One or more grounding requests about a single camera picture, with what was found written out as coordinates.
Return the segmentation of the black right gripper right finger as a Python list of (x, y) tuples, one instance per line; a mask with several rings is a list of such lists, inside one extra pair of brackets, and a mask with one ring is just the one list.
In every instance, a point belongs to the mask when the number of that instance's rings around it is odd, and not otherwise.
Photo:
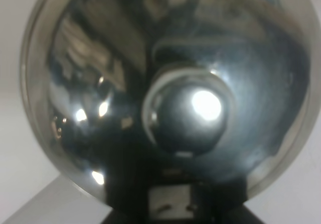
[(244, 205), (247, 200), (244, 179), (218, 185), (196, 183), (191, 187), (193, 223), (262, 223)]

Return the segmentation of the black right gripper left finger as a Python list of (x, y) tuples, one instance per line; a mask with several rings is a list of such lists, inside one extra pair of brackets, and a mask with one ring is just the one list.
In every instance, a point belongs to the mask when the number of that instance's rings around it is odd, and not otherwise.
[(1, 223), (101, 223), (109, 213), (58, 174), (1, 177)]

